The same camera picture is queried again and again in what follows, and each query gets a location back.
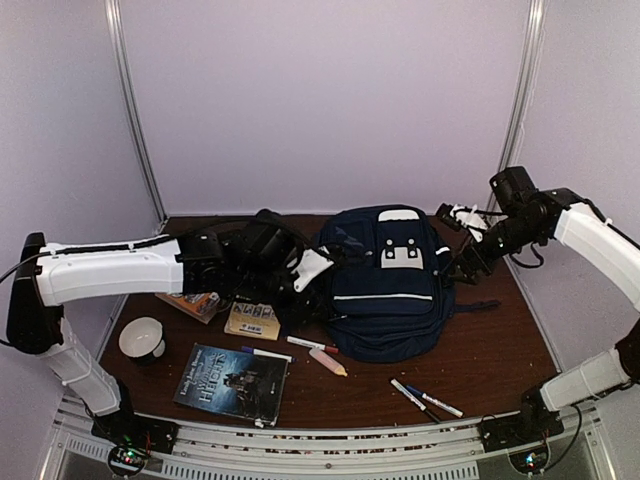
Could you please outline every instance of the wooden table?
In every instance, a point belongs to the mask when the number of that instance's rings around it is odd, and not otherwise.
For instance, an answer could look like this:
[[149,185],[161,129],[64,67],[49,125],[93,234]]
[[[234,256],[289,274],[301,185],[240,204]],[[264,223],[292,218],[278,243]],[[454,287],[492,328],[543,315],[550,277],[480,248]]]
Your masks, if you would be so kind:
[[[310,235],[326,217],[290,216],[286,220]],[[206,218],[175,218],[167,231],[176,232],[206,223]],[[455,234],[434,221],[452,246]],[[117,321],[101,364],[129,387],[136,410],[183,420],[240,424],[236,419],[198,411],[173,403],[184,366],[195,342],[227,349],[242,345],[295,356],[290,366],[278,426],[283,428],[350,428],[427,423],[427,418],[389,384],[391,377],[413,384],[453,405],[465,416],[517,410],[520,395],[555,375],[555,367],[509,269],[500,262],[495,273],[478,286],[459,285],[459,303],[498,299],[502,305],[487,312],[456,314],[431,352],[398,364],[359,363],[343,355],[337,359],[349,371],[338,377],[314,360],[307,349],[286,343],[226,335],[222,329],[228,312],[203,325],[151,294],[132,295]],[[148,367],[134,366],[118,349],[117,339],[129,321],[151,316],[164,325],[168,349]],[[319,326],[297,335],[330,343]],[[443,419],[454,417],[435,409]]]

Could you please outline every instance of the book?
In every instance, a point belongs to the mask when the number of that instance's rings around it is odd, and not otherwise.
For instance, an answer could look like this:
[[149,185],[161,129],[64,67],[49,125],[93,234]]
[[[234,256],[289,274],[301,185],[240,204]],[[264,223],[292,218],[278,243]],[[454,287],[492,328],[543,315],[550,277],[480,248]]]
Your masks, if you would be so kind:
[[194,295],[156,293],[156,297],[205,325],[218,313],[218,304],[220,303],[220,297],[215,292]]
[[194,344],[173,397],[181,405],[274,426],[288,362]]
[[280,322],[269,305],[233,302],[224,333],[277,340]]

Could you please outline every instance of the pink highlighter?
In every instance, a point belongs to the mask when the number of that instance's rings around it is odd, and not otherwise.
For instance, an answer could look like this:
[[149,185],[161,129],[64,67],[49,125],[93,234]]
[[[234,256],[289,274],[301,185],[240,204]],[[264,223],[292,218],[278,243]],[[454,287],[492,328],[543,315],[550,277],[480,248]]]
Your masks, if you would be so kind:
[[333,358],[331,358],[329,355],[324,353],[319,348],[312,348],[311,350],[309,350],[309,355],[311,355],[315,360],[320,362],[322,365],[324,365],[326,368],[331,370],[336,375],[342,375],[343,377],[348,376],[347,371],[344,369],[342,365],[340,365],[338,362],[336,362]]

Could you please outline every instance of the blue marker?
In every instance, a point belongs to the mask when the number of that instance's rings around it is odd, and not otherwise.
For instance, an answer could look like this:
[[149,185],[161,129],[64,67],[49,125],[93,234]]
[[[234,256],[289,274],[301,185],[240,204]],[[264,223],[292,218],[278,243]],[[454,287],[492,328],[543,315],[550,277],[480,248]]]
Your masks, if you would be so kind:
[[259,350],[257,348],[242,347],[241,350],[243,352],[245,352],[245,353],[253,353],[254,355],[262,355],[263,357],[282,358],[283,360],[286,360],[289,363],[293,363],[293,362],[296,361],[295,358],[293,358],[293,357],[291,357],[289,355],[283,355],[281,353],[267,352],[266,350]]
[[415,387],[412,387],[411,385],[407,385],[407,390],[409,390],[411,393],[413,393],[417,397],[425,399],[427,402],[431,403],[432,405],[435,405],[436,407],[443,409],[445,412],[449,412],[451,415],[455,415],[458,418],[462,418],[462,416],[464,415],[464,413],[462,413],[457,408],[453,408],[451,405],[447,405],[446,403],[441,402],[437,398],[433,398],[424,392],[421,392],[420,390],[418,390]]

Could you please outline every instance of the vertical metal rail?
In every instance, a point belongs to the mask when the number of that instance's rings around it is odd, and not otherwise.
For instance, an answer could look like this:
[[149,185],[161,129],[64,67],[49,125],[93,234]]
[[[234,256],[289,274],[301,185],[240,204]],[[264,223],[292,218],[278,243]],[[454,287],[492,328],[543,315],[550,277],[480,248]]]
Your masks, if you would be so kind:
[[122,30],[122,20],[120,18],[120,1],[105,0],[105,8],[107,12],[109,33],[111,34],[111,42],[113,43],[116,64],[118,65],[118,72],[120,74],[120,85],[122,87],[122,94],[124,95],[125,107],[127,109],[129,128],[131,129],[131,136],[133,137],[133,142],[136,148],[136,155],[138,157],[138,162],[140,163],[145,186],[153,203],[156,219],[158,224],[162,224],[167,218],[167,213],[164,209],[162,198],[160,198],[160,191],[158,189],[156,178],[153,174],[153,168],[151,167],[151,162],[149,160],[149,152],[147,151],[147,145],[142,133],[142,124],[140,122],[138,107],[136,105],[136,99],[133,92],[133,83],[131,81],[131,72],[129,69],[129,61],[127,59],[127,48]]
[[[507,136],[502,147],[498,172],[513,164],[515,160],[514,156],[522,135],[524,114],[531,99],[532,84],[538,70],[545,8],[545,0],[531,0],[529,5],[529,21],[522,49],[518,86],[511,110]],[[493,210],[495,207],[496,199],[492,194],[487,203],[487,210]]]

